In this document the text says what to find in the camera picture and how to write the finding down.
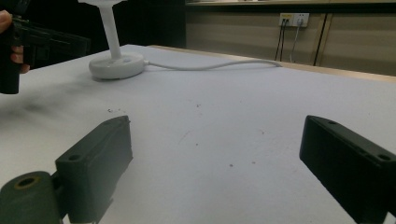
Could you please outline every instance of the scratch mark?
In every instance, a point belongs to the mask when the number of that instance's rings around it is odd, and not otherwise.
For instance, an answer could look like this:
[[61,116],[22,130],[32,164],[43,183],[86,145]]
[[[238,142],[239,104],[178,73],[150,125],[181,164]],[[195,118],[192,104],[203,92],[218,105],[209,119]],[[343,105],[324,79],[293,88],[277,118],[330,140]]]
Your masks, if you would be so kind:
[[190,133],[191,131],[186,132],[183,137],[180,138],[180,140],[178,141],[178,144],[181,143],[181,141],[183,141],[183,139]]

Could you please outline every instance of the yellow outlet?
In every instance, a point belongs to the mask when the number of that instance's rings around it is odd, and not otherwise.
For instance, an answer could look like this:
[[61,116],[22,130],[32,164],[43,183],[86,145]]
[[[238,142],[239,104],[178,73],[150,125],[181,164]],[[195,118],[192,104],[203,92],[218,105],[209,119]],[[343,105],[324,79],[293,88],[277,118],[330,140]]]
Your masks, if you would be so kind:
[[280,13],[279,25],[292,26],[294,13]]

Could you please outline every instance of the wall outlet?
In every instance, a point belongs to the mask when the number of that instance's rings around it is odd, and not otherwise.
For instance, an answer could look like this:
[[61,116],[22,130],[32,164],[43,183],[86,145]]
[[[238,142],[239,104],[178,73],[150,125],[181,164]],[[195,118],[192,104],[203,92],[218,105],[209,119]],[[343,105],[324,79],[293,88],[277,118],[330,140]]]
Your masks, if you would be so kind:
[[291,26],[306,27],[308,25],[309,13],[294,13]]
[[283,24],[286,23],[286,26],[292,26],[293,17],[294,13],[280,13],[279,25],[282,25],[282,21],[285,20]]

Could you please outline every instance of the white lamp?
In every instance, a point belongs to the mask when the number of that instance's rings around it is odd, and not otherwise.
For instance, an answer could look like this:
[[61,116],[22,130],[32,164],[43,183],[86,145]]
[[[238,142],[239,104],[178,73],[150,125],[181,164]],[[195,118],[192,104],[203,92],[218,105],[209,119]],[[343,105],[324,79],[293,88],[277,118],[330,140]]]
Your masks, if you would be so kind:
[[102,22],[105,27],[108,47],[111,55],[99,57],[90,61],[90,71],[95,78],[120,79],[133,77],[145,68],[143,55],[139,53],[121,54],[120,43],[114,22],[113,6],[126,0],[78,0],[99,7]]

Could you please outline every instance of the white cable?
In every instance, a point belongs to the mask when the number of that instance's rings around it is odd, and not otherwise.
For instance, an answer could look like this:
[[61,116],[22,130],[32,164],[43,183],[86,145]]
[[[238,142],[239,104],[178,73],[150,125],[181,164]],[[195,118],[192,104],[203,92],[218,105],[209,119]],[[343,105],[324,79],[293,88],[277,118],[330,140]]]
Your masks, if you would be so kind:
[[171,66],[171,65],[164,65],[164,64],[159,64],[159,63],[152,63],[149,61],[145,61],[146,65],[152,65],[152,66],[157,66],[161,68],[166,68],[166,69],[171,69],[171,70],[179,70],[179,71],[204,71],[204,70],[210,70],[210,69],[215,69],[215,68],[220,68],[220,67],[225,67],[225,66],[230,66],[230,65],[236,65],[236,64],[242,64],[242,63],[269,63],[274,65],[275,67],[282,67],[279,63],[273,62],[273,61],[267,61],[267,60],[246,60],[246,61],[237,61],[237,62],[230,62],[230,63],[220,63],[220,64],[214,64],[214,65],[209,65],[209,66],[202,66],[202,67],[177,67],[177,66]]
[[293,48],[291,49],[291,53],[290,53],[290,62],[291,62],[291,63],[294,63],[294,61],[293,61],[294,48],[296,47],[298,32],[300,31],[300,27],[303,25],[303,22],[304,22],[304,21],[303,21],[302,19],[300,19],[299,21],[297,21],[298,26],[297,26],[296,37],[294,38]]

